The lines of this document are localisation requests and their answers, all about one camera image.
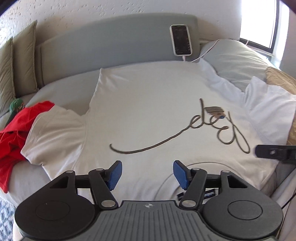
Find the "beige t-shirt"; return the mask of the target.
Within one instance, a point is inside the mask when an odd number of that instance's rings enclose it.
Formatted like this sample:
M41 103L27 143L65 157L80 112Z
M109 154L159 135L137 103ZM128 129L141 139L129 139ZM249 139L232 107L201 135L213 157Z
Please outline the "beige t-shirt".
M294 111L289 95L257 77L242 92L205 60L101 69L87 113L41 113L21 153L50 179L119 160L118 201L175 199L175 160L210 174L229 170L261 189L278 163L254 148L286 144Z

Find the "red garment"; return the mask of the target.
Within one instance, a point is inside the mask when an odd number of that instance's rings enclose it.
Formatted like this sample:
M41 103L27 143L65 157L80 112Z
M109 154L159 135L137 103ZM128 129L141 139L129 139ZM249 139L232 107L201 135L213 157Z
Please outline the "red garment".
M9 182L13 167L25 160L21 154L30 129L36 117L49 111L55 104L50 101L39 102L34 106L24 108L1 131L1 190L9 191Z

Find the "blue white patterned rug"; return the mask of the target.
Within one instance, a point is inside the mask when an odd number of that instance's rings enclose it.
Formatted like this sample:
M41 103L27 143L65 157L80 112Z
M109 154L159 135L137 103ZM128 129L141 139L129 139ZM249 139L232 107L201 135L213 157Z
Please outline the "blue white patterned rug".
M0 201L0 238L2 241L13 240L13 215L15 207L3 199Z

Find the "grey side cushion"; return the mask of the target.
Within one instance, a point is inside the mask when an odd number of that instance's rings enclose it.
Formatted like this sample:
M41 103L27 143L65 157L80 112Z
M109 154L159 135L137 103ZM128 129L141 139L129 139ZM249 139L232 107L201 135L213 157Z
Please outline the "grey side cushion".
M224 39L201 45L201 55L215 69L217 74L245 92L252 77L266 81L265 70L274 65L237 41Z

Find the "green plush toy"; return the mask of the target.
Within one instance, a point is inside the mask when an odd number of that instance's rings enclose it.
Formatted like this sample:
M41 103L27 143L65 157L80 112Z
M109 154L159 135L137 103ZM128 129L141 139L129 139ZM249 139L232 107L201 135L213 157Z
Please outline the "green plush toy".
M17 98L12 101L10 104L10 117L8 118L8 121L6 122L7 126L14 118L15 116L22 111L25 108L25 103L22 99Z

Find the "light green cushion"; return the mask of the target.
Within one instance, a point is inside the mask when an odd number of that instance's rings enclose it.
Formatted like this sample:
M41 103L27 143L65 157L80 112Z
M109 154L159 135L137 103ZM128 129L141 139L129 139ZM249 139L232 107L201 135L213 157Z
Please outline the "light green cushion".
M15 99L14 88L14 49L13 39L10 38L1 47L0 59L0 91L1 91L1 116L6 114L10 109L11 102Z

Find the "white smartphone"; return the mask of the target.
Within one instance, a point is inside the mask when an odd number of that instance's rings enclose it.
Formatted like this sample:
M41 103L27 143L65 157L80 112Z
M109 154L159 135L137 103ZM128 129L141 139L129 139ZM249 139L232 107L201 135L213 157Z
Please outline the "white smartphone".
M187 25L170 26L171 41L175 56L191 56L192 45Z

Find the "olive back cushion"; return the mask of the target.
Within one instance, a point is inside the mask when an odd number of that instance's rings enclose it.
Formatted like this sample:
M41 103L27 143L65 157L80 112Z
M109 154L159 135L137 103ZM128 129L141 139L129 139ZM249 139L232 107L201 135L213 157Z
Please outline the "olive back cushion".
M37 91L35 45L37 21L32 22L13 38L14 86L17 97Z

